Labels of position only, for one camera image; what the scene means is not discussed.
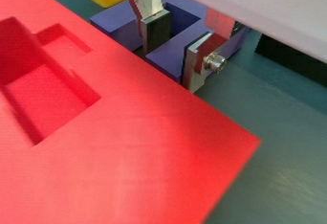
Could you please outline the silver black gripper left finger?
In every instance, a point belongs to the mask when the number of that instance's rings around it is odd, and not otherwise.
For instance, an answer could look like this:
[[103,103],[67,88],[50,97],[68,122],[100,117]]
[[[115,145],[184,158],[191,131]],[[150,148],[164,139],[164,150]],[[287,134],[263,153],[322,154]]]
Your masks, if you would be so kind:
[[128,1],[143,39],[143,53],[148,55],[170,40],[171,12],[164,9],[163,0]]

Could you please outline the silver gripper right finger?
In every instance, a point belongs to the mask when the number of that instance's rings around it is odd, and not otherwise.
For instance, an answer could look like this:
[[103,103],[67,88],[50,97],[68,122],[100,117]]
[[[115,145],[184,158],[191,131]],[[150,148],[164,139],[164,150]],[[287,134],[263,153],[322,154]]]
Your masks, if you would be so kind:
[[218,73],[226,64],[220,47],[230,39],[235,20],[223,13],[208,9],[204,25],[212,30],[187,48],[182,85],[192,93],[202,87],[207,76]]

